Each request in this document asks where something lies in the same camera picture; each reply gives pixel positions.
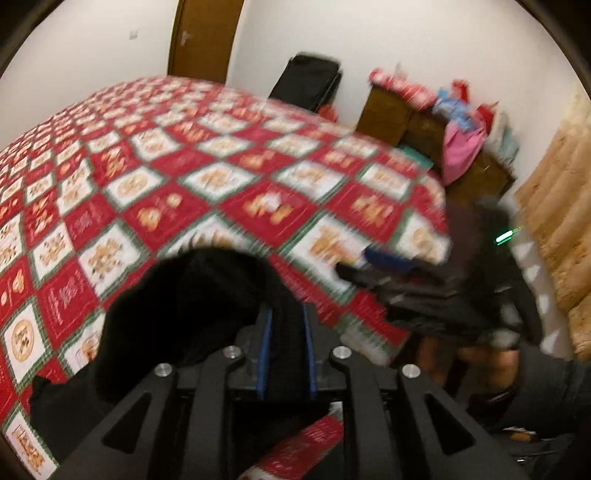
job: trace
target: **beige curtain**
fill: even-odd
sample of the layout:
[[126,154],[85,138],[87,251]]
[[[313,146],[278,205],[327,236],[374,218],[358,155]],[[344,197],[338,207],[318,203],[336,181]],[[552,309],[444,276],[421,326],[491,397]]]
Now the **beige curtain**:
[[577,355],[591,359],[591,101],[580,83],[548,151],[518,190]]

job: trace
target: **blue strap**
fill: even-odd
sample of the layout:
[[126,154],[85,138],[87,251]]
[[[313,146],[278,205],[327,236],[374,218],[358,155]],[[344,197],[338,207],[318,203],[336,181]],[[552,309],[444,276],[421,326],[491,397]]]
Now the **blue strap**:
[[259,352],[258,372],[256,375],[256,396],[259,400],[264,400],[267,390],[267,378],[269,375],[269,347],[271,345],[271,325],[273,323],[273,312],[267,310],[267,319],[265,321],[265,330],[262,334],[261,351]]
[[408,273],[414,268],[412,260],[399,257],[383,250],[375,250],[371,247],[367,247],[364,250],[363,255],[371,265],[381,270]]
[[310,398],[314,400],[318,392],[318,385],[316,384],[316,360],[314,358],[314,345],[312,345],[312,332],[310,331],[310,323],[308,321],[308,311],[304,305],[304,328],[306,329],[306,349],[308,352],[308,376],[310,379]]

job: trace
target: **red and white quilt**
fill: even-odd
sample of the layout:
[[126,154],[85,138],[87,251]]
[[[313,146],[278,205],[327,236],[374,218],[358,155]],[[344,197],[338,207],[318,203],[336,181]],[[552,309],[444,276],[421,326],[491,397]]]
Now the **red and white quilt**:
[[428,167],[317,115],[221,85],[151,77],[95,93],[0,154],[0,427],[33,477],[56,462],[31,381],[94,358],[105,311],[184,245],[263,255],[343,341],[387,364],[406,333],[336,278],[378,244],[441,261]]

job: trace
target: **wooden dresser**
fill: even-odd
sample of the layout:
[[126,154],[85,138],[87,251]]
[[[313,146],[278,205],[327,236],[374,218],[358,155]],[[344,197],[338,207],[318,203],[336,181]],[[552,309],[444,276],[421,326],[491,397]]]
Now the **wooden dresser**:
[[[393,147],[408,145],[429,158],[441,172],[443,135],[447,120],[431,110],[418,112],[396,93],[374,86],[357,131]],[[497,159],[481,151],[468,171],[446,187],[447,198],[474,202],[486,195],[503,195],[515,178]]]

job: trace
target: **wooden door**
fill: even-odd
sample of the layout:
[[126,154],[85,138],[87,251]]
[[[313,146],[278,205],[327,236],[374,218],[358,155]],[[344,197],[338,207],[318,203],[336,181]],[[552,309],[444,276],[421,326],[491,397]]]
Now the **wooden door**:
[[244,0],[180,0],[168,73],[225,83]]

